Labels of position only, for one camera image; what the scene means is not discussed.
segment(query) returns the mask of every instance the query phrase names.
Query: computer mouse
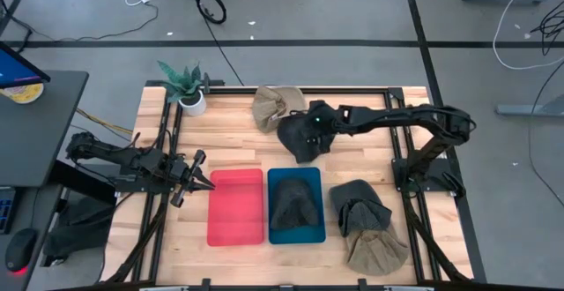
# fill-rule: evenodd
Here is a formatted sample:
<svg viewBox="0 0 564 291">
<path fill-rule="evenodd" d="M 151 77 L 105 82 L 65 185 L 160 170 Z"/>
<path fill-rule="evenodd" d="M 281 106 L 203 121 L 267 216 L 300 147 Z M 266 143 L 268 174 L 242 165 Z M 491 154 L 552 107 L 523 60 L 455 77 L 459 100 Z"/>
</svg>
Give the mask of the computer mouse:
<svg viewBox="0 0 564 291">
<path fill-rule="evenodd" d="M 12 272 L 24 269 L 32 257 L 37 233 L 33 228 L 18 231 L 6 249 L 6 268 Z"/>
</svg>

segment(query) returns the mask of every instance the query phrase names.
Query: black desk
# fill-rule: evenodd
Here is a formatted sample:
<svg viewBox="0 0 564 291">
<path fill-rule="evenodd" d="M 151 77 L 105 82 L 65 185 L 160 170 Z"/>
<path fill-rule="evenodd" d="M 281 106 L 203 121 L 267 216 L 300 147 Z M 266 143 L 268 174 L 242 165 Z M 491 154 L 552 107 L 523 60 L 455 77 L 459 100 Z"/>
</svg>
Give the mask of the black desk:
<svg viewBox="0 0 564 291">
<path fill-rule="evenodd" d="M 45 85 L 37 101 L 19 105 L 0 96 L 0 186 L 18 187 L 21 192 L 10 233 L 0 235 L 0 286 L 3 290 L 26 289 L 63 186 L 109 204 L 115 203 L 113 187 L 56 159 L 88 73 L 46 73 L 51 82 Z M 37 190 L 40 192 L 33 206 Z M 4 264 L 6 247 L 13 234 L 31 226 L 33 211 L 33 228 L 38 231 L 38 239 L 32 260 L 25 272 L 14 274 Z"/>
</svg>

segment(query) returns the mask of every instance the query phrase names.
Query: keyboard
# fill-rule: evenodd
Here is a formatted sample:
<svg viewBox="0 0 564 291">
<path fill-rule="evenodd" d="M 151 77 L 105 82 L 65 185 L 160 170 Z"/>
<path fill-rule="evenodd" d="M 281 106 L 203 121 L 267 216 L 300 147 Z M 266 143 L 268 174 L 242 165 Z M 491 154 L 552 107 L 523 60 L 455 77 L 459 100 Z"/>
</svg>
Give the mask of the keyboard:
<svg viewBox="0 0 564 291">
<path fill-rule="evenodd" d="M 16 209 L 16 189 L 0 187 L 0 235 L 10 232 L 11 221 Z"/>
</svg>

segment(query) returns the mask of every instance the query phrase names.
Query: potted plant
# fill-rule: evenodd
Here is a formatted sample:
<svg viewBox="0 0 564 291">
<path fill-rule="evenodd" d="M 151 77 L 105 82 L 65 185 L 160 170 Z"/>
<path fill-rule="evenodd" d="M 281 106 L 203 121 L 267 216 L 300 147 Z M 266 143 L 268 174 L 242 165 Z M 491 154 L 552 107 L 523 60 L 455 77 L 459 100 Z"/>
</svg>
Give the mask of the potted plant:
<svg viewBox="0 0 564 291">
<path fill-rule="evenodd" d="M 209 85 L 210 78 L 208 74 L 204 73 L 204 81 L 202 81 L 199 65 L 192 72 L 189 71 L 187 66 L 184 68 L 183 74 L 177 73 L 161 61 L 159 61 L 159 67 L 168 77 L 168 81 L 161 81 L 169 92 L 167 101 L 180 103 L 189 116 L 202 115 L 206 107 L 202 86 Z"/>
</svg>

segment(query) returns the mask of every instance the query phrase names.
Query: red tray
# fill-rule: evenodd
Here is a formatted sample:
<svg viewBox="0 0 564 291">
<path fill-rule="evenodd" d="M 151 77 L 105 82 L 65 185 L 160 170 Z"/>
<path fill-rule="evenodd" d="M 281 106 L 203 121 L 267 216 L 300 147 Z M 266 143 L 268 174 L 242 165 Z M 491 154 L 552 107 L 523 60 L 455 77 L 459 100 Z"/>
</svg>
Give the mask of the red tray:
<svg viewBox="0 0 564 291">
<path fill-rule="evenodd" d="M 235 246 L 264 240 L 263 171 L 259 168 L 211 172 L 208 244 Z"/>
</svg>

